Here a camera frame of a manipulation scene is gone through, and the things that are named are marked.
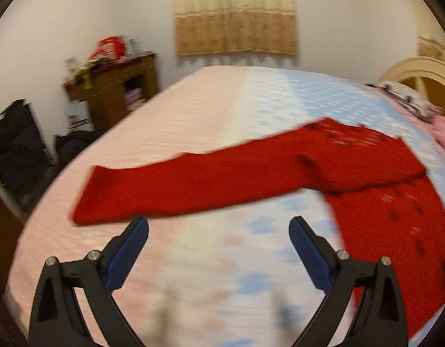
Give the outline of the beige patterned curtain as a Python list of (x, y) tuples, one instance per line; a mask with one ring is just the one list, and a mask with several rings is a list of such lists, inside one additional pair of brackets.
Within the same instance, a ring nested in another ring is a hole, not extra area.
[(298, 52), (295, 0), (172, 0), (175, 53)]

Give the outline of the red knitted sweater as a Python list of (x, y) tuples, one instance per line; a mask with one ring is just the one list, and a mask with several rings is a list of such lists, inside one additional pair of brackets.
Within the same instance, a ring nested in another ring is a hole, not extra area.
[(393, 260), (415, 335), (445, 303), (445, 208), (403, 139), (366, 126), (322, 118), (206, 154), (97, 166), (73, 220), (89, 226), (188, 215), (301, 189), (323, 195), (351, 254)]

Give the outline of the pink blue bed sheet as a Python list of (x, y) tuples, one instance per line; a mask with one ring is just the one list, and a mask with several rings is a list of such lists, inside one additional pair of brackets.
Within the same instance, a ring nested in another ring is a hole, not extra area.
[[(72, 211), (92, 168), (131, 168), (273, 135), (320, 117), (400, 136), (428, 168), (445, 205), (445, 152), (428, 131), (371, 88), (326, 74), (266, 67), (205, 67), (159, 93), (77, 156), (20, 236), (5, 303), (22, 331), (45, 260), (104, 248), (123, 222), (76, 226)], [(114, 298), (147, 346), (290, 346), (323, 293), (288, 236), (302, 216), (343, 247), (324, 198), (281, 198), (170, 219), (150, 236)]]

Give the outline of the cream wooden headboard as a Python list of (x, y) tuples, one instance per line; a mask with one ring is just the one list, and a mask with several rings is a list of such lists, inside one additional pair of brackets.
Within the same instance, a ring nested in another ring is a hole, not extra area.
[(398, 82), (442, 109), (445, 116), (445, 63), (428, 56), (402, 60), (388, 69), (379, 81)]

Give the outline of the brown wooden cabinet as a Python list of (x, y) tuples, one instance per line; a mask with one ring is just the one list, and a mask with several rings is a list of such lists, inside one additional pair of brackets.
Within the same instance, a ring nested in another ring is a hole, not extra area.
[(130, 113), (125, 93), (141, 90), (140, 99), (148, 101), (160, 92), (156, 53), (145, 52), (124, 62), (113, 62), (89, 75), (89, 87), (82, 79), (63, 85), (68, 100), (85, 101), (94, 131), (102, 135)]

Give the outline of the red bag on cabinet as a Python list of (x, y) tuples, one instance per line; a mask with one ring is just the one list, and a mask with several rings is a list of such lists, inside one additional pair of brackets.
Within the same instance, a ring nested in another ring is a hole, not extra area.
[(111, 36), (97, 43), (96, 49), (90, 55), (90, 59), (106, 57), (117, 61), (126, 54), (126, 44), (122, 36)]

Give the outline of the white bag beside cabinet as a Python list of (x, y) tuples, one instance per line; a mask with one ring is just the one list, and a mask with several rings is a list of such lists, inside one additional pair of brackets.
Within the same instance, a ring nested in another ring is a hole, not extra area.
[(65, 109), (67, 117), (68, 131), (76, 132), (93, 132), (94, 127), (89, 114), (88, 104), (86, 101), (71, 101)]

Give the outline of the black white patterned pillow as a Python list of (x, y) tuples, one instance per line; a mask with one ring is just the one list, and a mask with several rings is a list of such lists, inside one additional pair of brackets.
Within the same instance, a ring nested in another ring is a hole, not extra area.
[(432, 123), (434, 117), (442, 115), (441, 107), (432, 104), (425, 96), (402, 83), (381, 81), (368, 86), (388, 96), (393, 102), (421, 121)]

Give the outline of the black bag on floor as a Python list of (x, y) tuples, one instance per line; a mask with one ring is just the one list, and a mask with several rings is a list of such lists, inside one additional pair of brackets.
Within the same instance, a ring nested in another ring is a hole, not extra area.
[(17, 99), (0, 114), (0, 184), (24, 214), (31, 214), (58, 175), (31, 110)]

